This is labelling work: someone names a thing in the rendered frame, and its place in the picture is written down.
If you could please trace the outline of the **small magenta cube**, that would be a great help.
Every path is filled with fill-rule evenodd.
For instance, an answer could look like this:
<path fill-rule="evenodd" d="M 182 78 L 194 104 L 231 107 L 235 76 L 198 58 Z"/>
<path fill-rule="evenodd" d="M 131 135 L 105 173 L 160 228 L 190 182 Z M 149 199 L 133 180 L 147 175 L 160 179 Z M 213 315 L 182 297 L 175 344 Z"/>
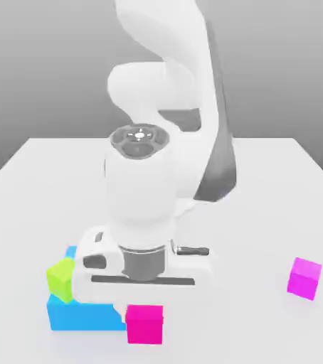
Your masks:
<path fill-rule="evenodd" d="M 287 292 L 313 301 L 322 272 L 322 265 L 296 257 L 287 283 Z"/>

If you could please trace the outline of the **large blue box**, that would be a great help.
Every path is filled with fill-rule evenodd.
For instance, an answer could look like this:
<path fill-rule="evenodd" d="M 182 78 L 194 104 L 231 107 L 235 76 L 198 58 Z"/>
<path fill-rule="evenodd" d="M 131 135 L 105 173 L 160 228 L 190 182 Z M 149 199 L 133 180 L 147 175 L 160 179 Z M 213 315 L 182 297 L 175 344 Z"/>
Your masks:
<path fill-rule="evenodd" d="M 64 257 L 73 258 L 77 247 L 66 248 Z M 125 331 L 126 324 L 112 304 L 84 304 L 73 300 L 69 303 L 52 295 L 46 304 L 51 329 L 54 331 Z"/>

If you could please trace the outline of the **small green cube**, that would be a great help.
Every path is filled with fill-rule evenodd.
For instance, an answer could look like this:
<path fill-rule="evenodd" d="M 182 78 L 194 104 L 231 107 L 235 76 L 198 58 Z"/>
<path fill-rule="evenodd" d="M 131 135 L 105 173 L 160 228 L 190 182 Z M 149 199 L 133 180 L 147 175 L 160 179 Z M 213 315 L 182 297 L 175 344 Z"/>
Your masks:
<path fill-rule="evenodd" d="M 72 276 L 74 267 L 74 259 L 65 257 L 46 270 L 49 292 L 65 303 L 73 300 Z"/>

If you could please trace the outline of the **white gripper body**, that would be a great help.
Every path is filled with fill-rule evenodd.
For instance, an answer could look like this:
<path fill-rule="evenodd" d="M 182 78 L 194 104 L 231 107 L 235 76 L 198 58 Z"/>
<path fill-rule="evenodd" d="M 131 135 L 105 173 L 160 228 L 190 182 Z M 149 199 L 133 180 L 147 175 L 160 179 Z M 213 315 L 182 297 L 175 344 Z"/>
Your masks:
<path fill-rule="evenodd" d="M 75 261 L 73 297 L 93 304 L 207 304 L 213 297 L 213 268 L 205 256 L 168 255 L 166 269 L 156 279 L 136 282 L 118 264 L 87 268 Z"/>

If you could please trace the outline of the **small pink cube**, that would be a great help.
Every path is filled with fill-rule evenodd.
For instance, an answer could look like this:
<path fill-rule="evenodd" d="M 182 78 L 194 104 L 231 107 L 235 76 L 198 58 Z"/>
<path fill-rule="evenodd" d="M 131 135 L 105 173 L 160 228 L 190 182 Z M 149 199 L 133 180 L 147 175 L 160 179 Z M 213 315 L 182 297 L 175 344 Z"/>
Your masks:
<path fill-rule="evenodd" d="M 161 345 L 163 342 L 164 307 L 129 305 L 125 315 L 127 342 Z"/>

